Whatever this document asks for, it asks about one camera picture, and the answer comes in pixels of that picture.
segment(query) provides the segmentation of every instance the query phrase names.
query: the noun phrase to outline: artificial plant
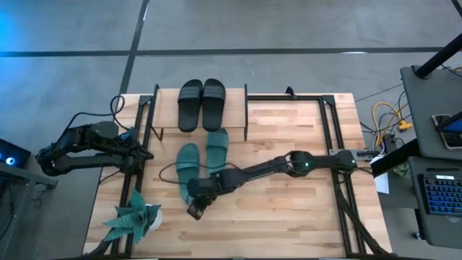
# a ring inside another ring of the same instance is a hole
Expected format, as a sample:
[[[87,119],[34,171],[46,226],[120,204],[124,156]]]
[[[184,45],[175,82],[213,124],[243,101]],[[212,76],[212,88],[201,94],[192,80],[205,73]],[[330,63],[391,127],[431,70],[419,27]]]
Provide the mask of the artificial plant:
[[[134,234],[138,243],[147,233],[157,217],[160,205],[146,206],[141,194],[133,188],[130,198],[131,207],[115,207],[120,217],[109,220],[104,225],[113,229],[106,235],[104,241],[111,241],[129,233]]]

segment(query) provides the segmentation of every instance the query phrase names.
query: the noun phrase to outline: keyboard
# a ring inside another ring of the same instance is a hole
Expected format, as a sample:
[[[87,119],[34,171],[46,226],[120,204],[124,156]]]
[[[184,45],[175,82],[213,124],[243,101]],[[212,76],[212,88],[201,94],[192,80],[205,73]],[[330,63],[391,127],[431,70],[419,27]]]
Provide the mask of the keyboard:
[[[424,178],[430,214],[462,216],[462,181]]]

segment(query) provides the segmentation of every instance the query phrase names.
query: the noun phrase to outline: wooden table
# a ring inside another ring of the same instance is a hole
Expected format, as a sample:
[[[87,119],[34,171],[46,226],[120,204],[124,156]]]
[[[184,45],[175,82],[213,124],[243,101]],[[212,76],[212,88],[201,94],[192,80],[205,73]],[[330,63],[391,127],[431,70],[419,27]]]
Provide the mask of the wooden table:
[[[362,149],[365,143],[352,94],[334,94],[347,149]],[[126,106],[130,108],[130,98]],[[124,109],[119,118],[133,125],[135,112]],[[331,136],[335,136],[329,117]],[[240,129],[228,129],[228,162],[244,168],[283,155],[290,150],[307,150],[325,155],[319,104],[313,101],[249,101],[248,141]],[[159,230],[147,233],[134,245],[132,257],[321,257],[344,256],[336,200],[328,169],[314,170],[306,178],[274,174],[251,181],[232,194],[218,197],[196,221],[186,213],[188,206],[179,197],[178,186],[162,182],[158,173],[174,162],[179,149],[194,142],[206,159],[206,132],[181,133],[166,129],[162,142],[154,135],[149,150],[155,158],[147,161],[141,194],[150,204],[161,204],[164,216]],[[103,169],[101,178],[116,171]],[[175,168],[162,177],[175,180]],[[352,175],[359,216],[371,235],[391,251],[382,209],[372,176]],[[104,221],[116,216],[123,175],[115,175],[99,186],[84,252],[94,249],[105,237]],[[350,231],[354,251],[354,232]]]

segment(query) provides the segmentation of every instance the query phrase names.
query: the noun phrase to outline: gray floor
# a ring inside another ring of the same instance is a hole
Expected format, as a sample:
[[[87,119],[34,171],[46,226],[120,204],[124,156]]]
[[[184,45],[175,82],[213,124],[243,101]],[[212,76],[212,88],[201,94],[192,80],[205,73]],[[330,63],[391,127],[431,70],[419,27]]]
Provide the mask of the gray floor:
[[[0,51],[129,50],[142,0],[6,0],[0,3]],[[139,49],[439,47],[462,20],[449,0],[151,0]],[[216,77],[249,92],[353,92],[356,99],[401,83],[402,66],[433,53],[137,57],[128,92],[154,84],[180,87]],[[117,95],[127,57],[0,58],[0,138],[33,153],[59,136],[78,111],[102,113]],[[446,65],[462,64],[460,54]],[[373,127],[379,101],[396,103],[402,87],[357,103]],[[388,112],[380,108],[378,114]],[[75,124],[101,118],[81,117]],[[405,141],[413,131],[398,133]],[[365,134],[367,144],[373,136]],[[37,170],[34,160],[30,168]],[[14,259],[55,259],[82,250],[99,170],[58,177],[58,188],[31,202],[21,219]],[[458,259],[462,251],[431,247],[410,234],[411,210],[384,208],[400,256]]]

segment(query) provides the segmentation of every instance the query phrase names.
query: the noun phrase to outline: slipper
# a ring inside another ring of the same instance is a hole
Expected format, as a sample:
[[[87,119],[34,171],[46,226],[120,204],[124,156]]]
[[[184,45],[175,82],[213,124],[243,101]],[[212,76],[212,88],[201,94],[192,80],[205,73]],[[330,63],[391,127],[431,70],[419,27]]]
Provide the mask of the slipper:
[[[186,82],[178,95],[178,128],[182,132],[192,132],[199,121],[201,110],[202,82],[192,79]]]
[[[226,155],[228,153],[228,145],[230,144],[230,137],[226,132],[226,129],[220,129],[216,132],[207,134],[207,175],[210,177],[211,173],[225,169]]]
[[[187,183],[192,178],[199,176],[199,149],[196,144],[189,143],[181,147],[176,156],[176,172],[178,173],[178,182],[180,184],[180,197],[189,204],[193,198],[189,196]]]
[[[206,131],[218,131],[222,127],[226,89],[216,79],[208,79],[202,92],[202,126]]]

